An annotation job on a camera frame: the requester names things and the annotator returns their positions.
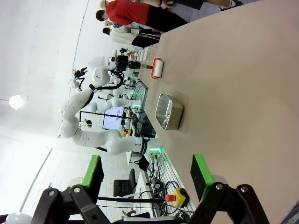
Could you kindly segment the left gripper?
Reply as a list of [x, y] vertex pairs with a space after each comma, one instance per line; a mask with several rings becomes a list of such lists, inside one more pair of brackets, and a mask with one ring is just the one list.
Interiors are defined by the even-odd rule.
[[147, 64], [140, 64], [139, 62], [123, 60], [121, 62], [121, 67], [124, 70], [126, 70], [126, 69], [140, 69], [141, 67], [147, 69], [148, 65]]

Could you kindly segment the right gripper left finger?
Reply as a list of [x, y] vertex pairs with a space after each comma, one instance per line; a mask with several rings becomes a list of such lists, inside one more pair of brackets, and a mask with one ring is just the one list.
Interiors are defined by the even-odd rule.
[[65, 224], [75, 214], [80, 214], [86, 224], [110, 223], [96, 204], [103, 178], [101, 157], [93, 155], [80, 184], [64, 191], [56, 188], [43, 191], [31, 223]]

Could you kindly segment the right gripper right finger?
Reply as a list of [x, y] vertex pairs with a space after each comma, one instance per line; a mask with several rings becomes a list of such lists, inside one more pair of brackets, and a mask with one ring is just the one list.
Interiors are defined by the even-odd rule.
[[234, 224], [269, 222], [252, 186], [241, 184], [234, 189], [215, 181], [203, 155], [193, 155], [190, 173], [200, 204], [189, 224], [210, 224], [217, 212], [226, 212]]

